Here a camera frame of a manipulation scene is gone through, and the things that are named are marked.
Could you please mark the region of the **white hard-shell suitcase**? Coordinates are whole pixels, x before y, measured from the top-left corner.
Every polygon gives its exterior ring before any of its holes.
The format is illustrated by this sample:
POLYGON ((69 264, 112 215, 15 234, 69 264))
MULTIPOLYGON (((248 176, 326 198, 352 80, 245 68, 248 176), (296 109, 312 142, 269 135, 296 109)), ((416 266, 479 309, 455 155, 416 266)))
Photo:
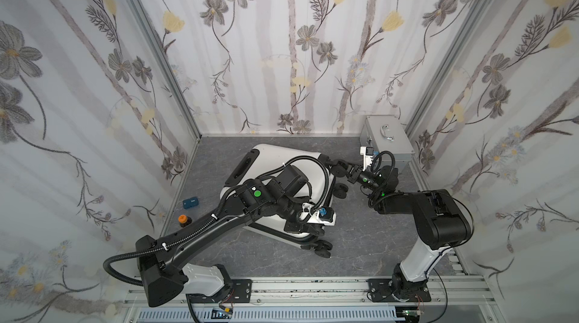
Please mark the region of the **white hard-shell suitcase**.
POLYGON ((324 239, 324 234, 325 228, 332 226, 313 224, 317 235, 288 234, 283 231, 286 221, 280 217, 280 207, 291 203, 309 203, 314 209, 321 206, 334 209, 336 199, 346 198, 348 187, 339 183, 322 164, 324 157, 327 156, 320 152, 256 145, 238 163, 220 194, 224 195, 234 186, 256 182, 258 185, 250 187, 249 196, 255 199, 271 197, 273 206, 246 228, 302 250, 311 250, 321 258, 329 258, 333 245, 324 239))

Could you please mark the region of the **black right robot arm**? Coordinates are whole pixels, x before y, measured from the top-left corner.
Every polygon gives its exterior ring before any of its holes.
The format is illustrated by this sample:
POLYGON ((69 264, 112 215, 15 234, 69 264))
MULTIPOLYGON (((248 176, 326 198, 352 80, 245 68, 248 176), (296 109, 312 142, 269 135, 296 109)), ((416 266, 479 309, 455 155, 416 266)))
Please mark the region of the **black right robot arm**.
POLYGON ((329 157, 324 157, 322 164, 337 178, 366 189, 367 205, 378 214, 413 217, 418 239, 395 266, 385 294, 407 302, 425 292, 431 272, 444 255, 472 238, 474 223, 447 190, 398 190, 397 162, 390 151, 363 152, 362 156, 365 165, 329 157))

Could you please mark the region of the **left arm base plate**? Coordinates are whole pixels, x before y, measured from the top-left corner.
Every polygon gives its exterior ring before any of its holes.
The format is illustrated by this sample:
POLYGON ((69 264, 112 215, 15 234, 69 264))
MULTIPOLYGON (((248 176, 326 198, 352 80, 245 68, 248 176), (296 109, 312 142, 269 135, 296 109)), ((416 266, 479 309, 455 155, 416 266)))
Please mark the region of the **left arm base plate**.
POLYGON ((187 294, 186 299, 189 303, 250 303, 252 287, 252 279, 233 279, 214 295, 187 294))

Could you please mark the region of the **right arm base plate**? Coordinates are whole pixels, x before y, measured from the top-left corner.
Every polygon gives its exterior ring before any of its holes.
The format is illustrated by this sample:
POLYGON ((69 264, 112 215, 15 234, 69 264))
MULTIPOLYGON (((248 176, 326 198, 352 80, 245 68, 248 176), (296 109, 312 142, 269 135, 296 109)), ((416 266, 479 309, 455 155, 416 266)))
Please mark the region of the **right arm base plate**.
POLYGON ((428 303, 431 295, 427 282, 407 282, 403 278, 368 279, 373 303, 428 303))

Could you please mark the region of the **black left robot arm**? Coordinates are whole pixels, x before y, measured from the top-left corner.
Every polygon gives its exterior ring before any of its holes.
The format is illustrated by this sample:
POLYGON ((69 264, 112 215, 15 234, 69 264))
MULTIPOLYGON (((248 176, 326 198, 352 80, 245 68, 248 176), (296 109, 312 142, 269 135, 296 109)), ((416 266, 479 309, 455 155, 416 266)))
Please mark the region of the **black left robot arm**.
POLYGON ((113 278, 143 287, 148 305, 157 307, 185 293, 194 283, 186 265, 202 250, 231 231, 266 216, 277 215, 306 224, 330 193, 330 173, 317 158, 300 155, 282 166, 230 187, 218 206, 180 231, 157 240, 145 238, 142 250, 105 259, 104 270, 113 278), (315 164, 322 172, 323 189, 316 203, 297 199, 296 193, 310 182, 295 164, 315 164))

